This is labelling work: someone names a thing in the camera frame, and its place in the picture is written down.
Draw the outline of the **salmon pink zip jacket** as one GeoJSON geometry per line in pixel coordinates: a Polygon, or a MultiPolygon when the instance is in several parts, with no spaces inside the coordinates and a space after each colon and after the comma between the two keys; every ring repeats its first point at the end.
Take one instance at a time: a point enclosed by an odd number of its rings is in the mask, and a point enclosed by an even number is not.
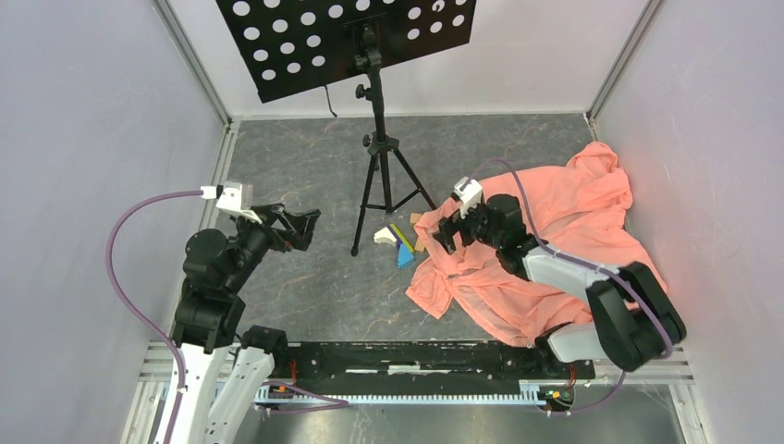
{"type": "MultiPolygon", "coordinates": [[[[645,248],[624,230],[633,198],[619,158],[602,142],[590,142],[565,166],[539,166],[511,174],[496,166],[480,177],[485,196],[525,195],[540,236],[565,253],[626,265],[653,268],[645,248]]],[[[457,302],[492,338],[525,347],[545,330],[566,322],[584,324],[592,316],[587,304],[553,287],[526,282],[504,271],[493,249],[475,242],[447,253],[434,240],[437,224],[459,205],[452,199],[422,215],[414,229],[429,256],[415,270],[407,296],[426,313],[441,318],[457,302]]]]}

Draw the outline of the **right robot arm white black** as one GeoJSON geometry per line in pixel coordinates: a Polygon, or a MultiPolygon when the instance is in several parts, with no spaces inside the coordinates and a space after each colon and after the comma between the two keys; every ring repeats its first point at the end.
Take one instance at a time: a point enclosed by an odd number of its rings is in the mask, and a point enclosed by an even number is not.
{"type": "Polygon", "coordinates": [[[449,254],[481,243],[494,250],[507,274],[587,304],[591,322],[561,323],[537,338],[533,362],[543,376],[557,377],[572,362],[595,359],[634,372],[668,357],[687,337],[684,321],[648,265],[602,265],[563,253],[525,225],[522,205],[512,195],[461,205],[439,220],[434,238],[449,254]]]}

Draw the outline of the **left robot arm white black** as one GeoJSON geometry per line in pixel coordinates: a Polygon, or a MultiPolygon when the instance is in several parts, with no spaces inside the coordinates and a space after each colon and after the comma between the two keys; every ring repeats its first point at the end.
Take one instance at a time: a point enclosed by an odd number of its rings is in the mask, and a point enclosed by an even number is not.
{"type": "Polygon", "coordinates": [[[234,235],[208,228],[188,240],[172,335],[181,361],[172,369],[164,408],[164,418],[175,423],[160,425],[156,442],[233,442],[263,381],[288,370],[285,333],[251,327],[239,338],[227,382],[216,387],[246,307],[242,287],[267,253],[306,251],[320,214],[254,205],[230,216],[234,235]]]}

